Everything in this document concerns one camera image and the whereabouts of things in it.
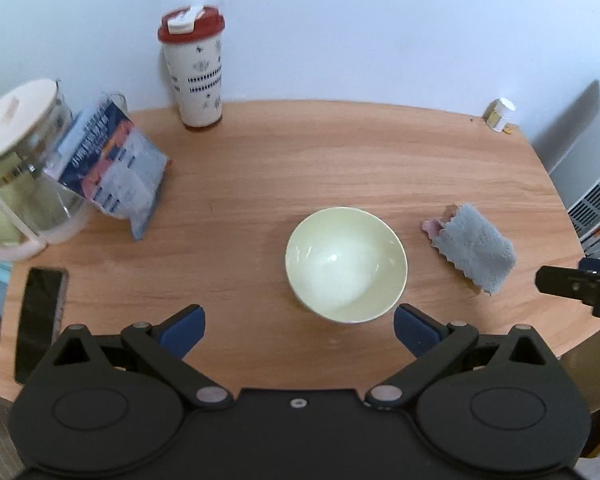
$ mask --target red lid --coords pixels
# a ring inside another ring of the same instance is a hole
[[[183,7],[165,14],[162,17],[162,24],[158,29],[158,40],[161,43],[192,43],[193,41],[204,40],[220,34],[224,30],[224,17],[218,11],[217,7],[204,6],[203,12],[196,19],[192,32],[185,34],[171,34],[167,22],[170,18],[187,12],[191,6]]]

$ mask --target pitcher handle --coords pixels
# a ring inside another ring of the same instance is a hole
[[[26,260],[32,257],[34,254],[38,254],[42,249],[46,247],[44,243],[36,234],[27,227],[27,225],[18,218],[18,216],[4,203],[0,198],[0,211],[2,211],[7,218],[13,223],[18,231],[24,234],[28,239],[16,246],[0,246],[0,260],[4,262],[17,262],[20,260]]]

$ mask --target white bowl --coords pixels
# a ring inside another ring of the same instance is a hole
[[[382,316],[407,283],[407,257],[381,219],[350,207],[323,209],[295,228],[286,276],[298,300],[342,323]]]

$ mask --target wood grain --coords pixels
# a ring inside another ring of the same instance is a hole
[[[264,388],[364,391],[413,357],[392,315],[344,326],[299,305],[284,267],[286,242],[307,215],[365,209],[387,222],[409,260],[402,297],[449,322],[489,333],[534,325],[557,353],[600,329],[582,304],[539,294],[543,264],[574,266],[582,250],[554,186],[519,132],[478,118],[341,102],[228,104],[216,127],[190,132],[174,110],[134,121],[173,159],[140,243],[128,222],[94,215],[71,241],[14,266],[2,320],[0,395],[14,399],[14,342],[30,266],[65,267],[63,325],[118,333],[158,323],[189,303],[207,314],[186,361],[237,392]],[[513,241],[518,263],[502,291],[476,292],[430,246],[421,222],[473,203]]]

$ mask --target smartphone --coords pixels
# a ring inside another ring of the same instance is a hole
[[[64,269],[33,267],[22,298],[14,377],[24,384],[58,337],[68,273]]]

